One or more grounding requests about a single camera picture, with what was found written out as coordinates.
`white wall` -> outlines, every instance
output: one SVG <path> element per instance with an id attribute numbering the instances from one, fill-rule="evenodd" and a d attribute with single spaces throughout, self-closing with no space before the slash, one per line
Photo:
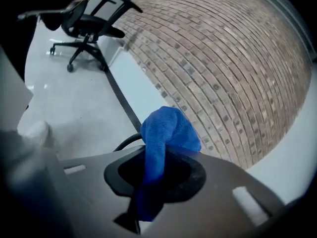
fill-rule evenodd
<path id="1" fill-rule="evenodd" d="M 317 68 L 302 110 L 280 143 L 248 172 L 285 203 L 305 193 L 317 170 Z"/>
<path id="2" fill-rule="evenodd" d="M 32 93 L 12 66 L 0 45 L 0 130 L 16 130 Z"/>

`chair armrest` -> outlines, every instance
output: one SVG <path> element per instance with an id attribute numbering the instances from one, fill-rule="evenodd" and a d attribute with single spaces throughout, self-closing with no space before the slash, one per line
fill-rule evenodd
<path id="1" fill-rule="evenodd" d="M 116 22 L 129 9 L 133 8 L 139 13 L 143 13 L 142 9 L 139 8 L 131 0 L 121 0 L 121 1 L 123 1 L 123 4 L 114 12 L 114 14 L 107 21 L 107 23 L 103 26 L 103 28 L 98 34 L 99 36 L 104 35 L 107 32 L 107 30 L 110 28 L 110 26 L 112 26 L 113 23 Z"/>
<path id="2" fill-rule="evenodd" d="M 113 4 L 116 4 L 115 1 L 112 1 L 112 0 L 101 0 L 100 3 L 96 6 L 95 9 L 93 9 L 93 11 L 90 13 L 91 16 L 94 16 L 99 10 L 101 7 L 103 7 L 103 5 L 106 3 L 106 2 L 110 2 L 110 3 L 113 3 Z"/>

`office chair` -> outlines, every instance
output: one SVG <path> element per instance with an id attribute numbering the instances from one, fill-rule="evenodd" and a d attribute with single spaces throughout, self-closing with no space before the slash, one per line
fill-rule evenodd
<path id="1" fill-rule="evenodd" d="M 68 72 L 72 72 L 74 70 L 72 63 L 83 51 L 88 52 L 94 58 L 96 58 L 101 63 L 101 70 L 106 71 L 108 69 L 108 65 L 102 55 L 102 52 L 98 47 L 93 47 L 90 44 L 96 44 L 99 36 L 103 35 L 123 38 L 125 36 L 124 32 L 112 27 L 113 23 L 131 8 L 137 10 L 139 13 L 142 13 L 142 10 L 131 0 L 121 1 L 123 4 L 112 14 L 109 20 L 96 17 L 95 14 L 105 3 L 110 2 L 116 4 L 116 2 L 112 0 L 102 0 L 91 12 L 91 14 L 88 15 L 84 14 L 88 1 L 82 1 L 76 6 L 76 8 L 74 8 L 74 10 L 65 14 L 65 18 L 61 27 L 68 36 L 74 38 L 83 37 L 84 40 L 82 42 L 54 43 L 50 49 L 50 54 L 55 54 L 55 46 L 74 47 L 77 48 L 77 50 L 69 60 L 69 64 L 67 65 Z"/>

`white floor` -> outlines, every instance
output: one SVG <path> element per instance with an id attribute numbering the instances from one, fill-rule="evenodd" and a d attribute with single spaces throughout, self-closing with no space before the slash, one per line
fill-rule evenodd
<path id="1" fill-rule="evenodd" d="M 106 75 L 86 53 L 66 69 L 74 48 L 57 47 L 55 41 L 73 41 L 61 29 L 54 32 L 40 23 L 31 44 L 25 81 L 34 97 L 22 116 L 18 130 L 24 134 L 38 120 L 47 121 L 54 141 L 51 147 L 61 159 L 86 157 L 113 151 L 136 133 L 109 85 Z"/>

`blue microfiber towel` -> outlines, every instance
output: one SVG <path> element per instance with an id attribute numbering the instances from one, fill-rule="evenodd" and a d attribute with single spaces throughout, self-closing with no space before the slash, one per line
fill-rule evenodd
<path id="1" fill-rule="evenodd" d="M 145 142 L 145 174 L 136 190 L 139 220 L 152 221 L 162 207 L 160 180 L 164 173 L 166 146 L 200 152 L 200 140 L 183 113 L 177 108 L 161 107 L 141 126 Z"/>

